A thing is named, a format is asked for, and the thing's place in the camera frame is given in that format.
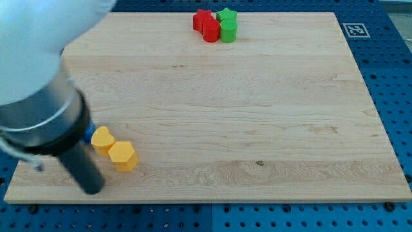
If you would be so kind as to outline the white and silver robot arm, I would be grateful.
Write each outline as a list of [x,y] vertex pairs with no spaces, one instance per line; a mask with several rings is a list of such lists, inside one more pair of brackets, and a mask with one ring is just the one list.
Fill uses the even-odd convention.
[[115,0],[1,1],[1,142],[9,154],[82,146],[90,116],[62,58]]

